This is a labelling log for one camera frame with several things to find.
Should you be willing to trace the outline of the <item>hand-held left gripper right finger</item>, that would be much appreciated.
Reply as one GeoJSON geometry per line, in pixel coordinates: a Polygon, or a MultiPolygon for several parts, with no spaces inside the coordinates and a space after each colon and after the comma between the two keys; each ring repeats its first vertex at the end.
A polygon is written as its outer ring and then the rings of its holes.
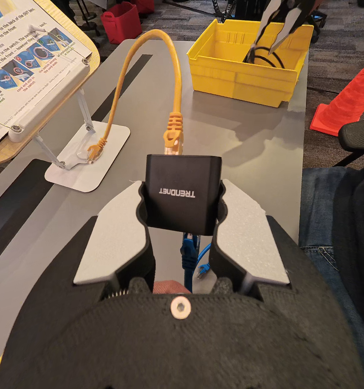
{"type": "Polygon", "coordinates": [[[233,291],[248,294],[255,283],[290,284],[264,209],[240,188],[220,184],[217,224],[209,250],[216,277],[228,278],[233,291]]]}

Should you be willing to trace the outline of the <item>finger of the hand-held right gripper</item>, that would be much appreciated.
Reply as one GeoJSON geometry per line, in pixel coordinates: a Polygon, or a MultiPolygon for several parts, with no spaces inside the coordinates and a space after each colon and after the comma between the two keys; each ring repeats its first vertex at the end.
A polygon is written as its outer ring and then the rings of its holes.
{"type": "Polygon", "coordinates": [[[259,25],[256,39],[254,41],[254,46],[257,46],[259,40],[262,38],[262,35],[265,32],[266,27],[271,23],[272,19],[275,17],[275,14],[279,11],[281,6],[281,0],[270,0],[265,8],[262,19],[259,25]]]}
{"type": "Polygon", "coordinates": [[[304,8],[295,7],[288,12],[284,26],[271,45],[268,55],[271,55],[291,33],[304,23],[307,14],[304,8]]]}

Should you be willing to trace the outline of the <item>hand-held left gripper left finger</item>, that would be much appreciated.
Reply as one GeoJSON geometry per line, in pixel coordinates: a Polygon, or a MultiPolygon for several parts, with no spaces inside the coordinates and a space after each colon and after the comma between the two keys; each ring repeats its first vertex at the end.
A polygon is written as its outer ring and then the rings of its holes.
{"type": "Polygon", "coordinates": [[[143,188],[143,182],[134,182],[99,212],[73,279],[75,285],[128,286],[135,277],[154,285],[155,258],[145,223],[143,188]]]}

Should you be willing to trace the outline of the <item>black network switch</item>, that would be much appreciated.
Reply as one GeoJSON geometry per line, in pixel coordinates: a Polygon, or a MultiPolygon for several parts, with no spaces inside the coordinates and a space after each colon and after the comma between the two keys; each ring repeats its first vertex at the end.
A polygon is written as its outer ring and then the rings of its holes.
{"type": "Polygon", "coordinates": [[[218,156],[148,154],[143,188],[147,225],[213,235],[221,170],[218,156]]]}

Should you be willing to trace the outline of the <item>yellow plastic bin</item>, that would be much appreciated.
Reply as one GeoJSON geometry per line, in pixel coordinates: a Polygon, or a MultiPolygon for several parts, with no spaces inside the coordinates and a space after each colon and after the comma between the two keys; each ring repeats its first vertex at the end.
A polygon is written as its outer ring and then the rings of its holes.
{"type": "Polygon", "coordinates": [[[279,107],[289,102],[308,53],[313,27],[302,25],[271,54],[283,23],[271,23],[257,44],[254,63],[243,60],[254,42],[257,21],[214,19],[189,49],[195,91],[279,107]]]}

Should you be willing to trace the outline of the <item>person's left hand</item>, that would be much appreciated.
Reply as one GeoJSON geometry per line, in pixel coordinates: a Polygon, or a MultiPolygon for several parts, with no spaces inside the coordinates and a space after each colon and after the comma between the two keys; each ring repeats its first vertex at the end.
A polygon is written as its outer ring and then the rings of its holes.
{"type": "Polygon", "coordinates": [[[153,294],[191,294],[191,292],[175,280],[165,280],[154,282],[153,294]]]}

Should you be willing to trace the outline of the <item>person's leg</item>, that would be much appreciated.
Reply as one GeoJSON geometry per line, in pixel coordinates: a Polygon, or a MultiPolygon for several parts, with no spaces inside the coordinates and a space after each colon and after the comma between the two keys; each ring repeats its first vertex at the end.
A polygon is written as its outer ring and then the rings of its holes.
{"type": "Polygon", "coordinates": [[[336,297],[351,330],[364,370],[364,319],[341,279],[332,239],[335,192],[352,168],[306,168],[302,173],[299,246],[336,297]]]}

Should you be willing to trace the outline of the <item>orange traffic cone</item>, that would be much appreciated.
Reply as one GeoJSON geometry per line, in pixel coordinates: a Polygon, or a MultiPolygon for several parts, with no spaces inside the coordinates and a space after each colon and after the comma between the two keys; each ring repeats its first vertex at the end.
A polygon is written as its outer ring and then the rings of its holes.
{"type": "Polygon", "coordinates": [[[364,68],[330,102],[318,105],[310,129],[338,136],[339,130],[359,121],[364,113],[364,68]]]}

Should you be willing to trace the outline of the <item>white document stand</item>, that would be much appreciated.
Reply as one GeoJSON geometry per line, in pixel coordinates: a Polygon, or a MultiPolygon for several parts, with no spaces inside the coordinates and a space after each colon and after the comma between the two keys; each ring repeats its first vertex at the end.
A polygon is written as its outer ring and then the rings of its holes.
{"type": "Polygon", "coordinates": [[[31,43],[37,43],[43,37],[53,40],[60,49],[53,57],[58,59],[59,65],[49,80],[47,76],[36,76],[37,92],[21,98],[21,107],[6,124],[9,140],[25,144],[33,139],[39,144],[52,163],[45,173],[46,181],[91,192],[100,185],[131,133],[127,127],[112,124],[113,115],[108,123],[91,119],[82,86],[99,66],[99,53],[95,47],[90,48],[90,43],[84,42],[85,35],[78,27],[69,32],[53,19],[40,27],[23,21],[19,27],[21,31],[27,28],[31,43]],[[73,95],[77,98],[84,124],[55,156],[39,132],[73,95]]]}

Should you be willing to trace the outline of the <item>red fabric bin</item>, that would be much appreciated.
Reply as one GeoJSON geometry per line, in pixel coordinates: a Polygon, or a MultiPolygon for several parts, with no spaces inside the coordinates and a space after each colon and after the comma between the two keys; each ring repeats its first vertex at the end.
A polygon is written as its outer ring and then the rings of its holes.
{"type": "Polygon", "coordinates": [[[111,44],[121,44],[126,39],[135,39],[142,34],[142,27],[136,5],[121,2],[100,16],[111,44]]]}
{"type": "Polygon", "coordinates": [[[149,15],[154,13],[154,0],[131,0],[132,4],[136,5],[139,15],[149,15]]]}

